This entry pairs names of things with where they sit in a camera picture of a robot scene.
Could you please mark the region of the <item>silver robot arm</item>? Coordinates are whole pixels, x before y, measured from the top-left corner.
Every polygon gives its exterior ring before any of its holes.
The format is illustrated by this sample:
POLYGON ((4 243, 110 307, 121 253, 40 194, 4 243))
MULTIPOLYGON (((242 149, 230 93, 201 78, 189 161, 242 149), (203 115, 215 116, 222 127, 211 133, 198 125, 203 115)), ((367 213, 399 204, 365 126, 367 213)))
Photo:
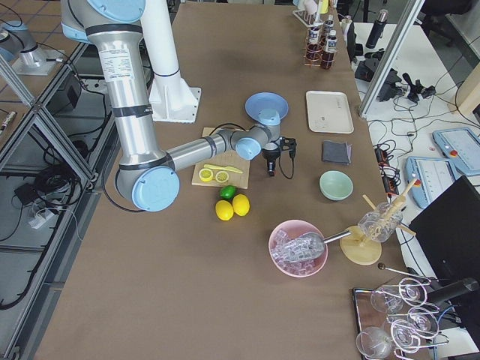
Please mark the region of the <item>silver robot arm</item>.
POLYGON ((193 122, 200 90, 182 78, 165 1, 63 1, 64 35, 96 46, 123 151, 117 191, 140 211, 159 212, 176 199, 177 171, 235 151, 251 160, 281 144, 287 103, 265 106, 248 130, 223 129, 162 150, 156 121, 193 122))

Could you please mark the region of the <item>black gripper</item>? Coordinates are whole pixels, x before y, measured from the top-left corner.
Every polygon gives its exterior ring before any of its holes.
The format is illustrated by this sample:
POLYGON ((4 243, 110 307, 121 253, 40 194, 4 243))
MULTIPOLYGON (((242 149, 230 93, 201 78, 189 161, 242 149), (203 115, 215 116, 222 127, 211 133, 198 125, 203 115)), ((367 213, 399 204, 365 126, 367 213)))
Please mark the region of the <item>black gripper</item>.
POLYGON ((297 142, 295 138, 288 138, 284 136, 280 136, 274 142, 270 142, 266 145, 266 148, 262 149, 262 156, 266 160, 267 164, 267 173, 269 176, 275 176, 275 167, 276 161, 278 158, 281 157, 281 153, 288 151, 289 157, 294 163, 294 159, 296 156, 296 146, 297 142))

